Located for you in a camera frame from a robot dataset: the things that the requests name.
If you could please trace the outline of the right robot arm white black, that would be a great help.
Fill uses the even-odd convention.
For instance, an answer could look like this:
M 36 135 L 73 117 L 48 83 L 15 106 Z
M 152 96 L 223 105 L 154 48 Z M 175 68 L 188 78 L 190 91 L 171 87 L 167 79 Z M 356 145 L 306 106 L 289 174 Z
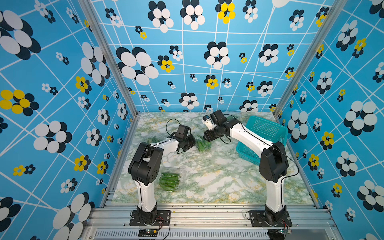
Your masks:
M 260 157 L 259 172 L 266 180 L 267 201 L 265 219 L 270 226 L 277 225 L 287 213 L 284 201 L 284 179 L 289 167 L 285 146 L 273 143 L 248 130 L 240 121 L 225 119 L 222 123 L 202 120 L 208 128 L 204 139 L 211 142 L 224 136 L 238 140 Z

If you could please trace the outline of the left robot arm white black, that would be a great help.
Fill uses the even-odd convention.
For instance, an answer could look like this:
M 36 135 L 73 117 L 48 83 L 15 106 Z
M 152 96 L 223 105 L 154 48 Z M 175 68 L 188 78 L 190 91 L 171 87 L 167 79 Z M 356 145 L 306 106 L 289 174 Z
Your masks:
M 145 224 L 154 223 L 157 216 L 154 181 L 160 173 L 163 156 L 179 150 L 187 151 L 195 145 L 196 139 L 192 134 L 182 138 L 166 138 L 152 144 L 146 142 L 139 144 L 128 172 L 138 190 L 137 213 Z

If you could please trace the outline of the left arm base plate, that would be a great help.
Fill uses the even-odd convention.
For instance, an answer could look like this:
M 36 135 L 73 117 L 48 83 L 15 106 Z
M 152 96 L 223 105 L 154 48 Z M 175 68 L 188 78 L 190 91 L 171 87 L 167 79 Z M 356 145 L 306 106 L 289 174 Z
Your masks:
M 134 227 L 159 227 L 169 226 L 171 220 L 170 210 L 153 210 L 150 213 L 137 208 L 131 213 L 130 226 Z

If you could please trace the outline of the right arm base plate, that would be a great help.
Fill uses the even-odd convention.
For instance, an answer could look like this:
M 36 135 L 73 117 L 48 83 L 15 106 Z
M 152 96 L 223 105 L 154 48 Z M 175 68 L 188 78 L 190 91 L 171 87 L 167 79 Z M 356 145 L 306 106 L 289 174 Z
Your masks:
M 278 213 L 266 211 L 248 211 L 246 219 L 251 221 L 253 227 L 292 227 L 289 213 L 282 210 Z

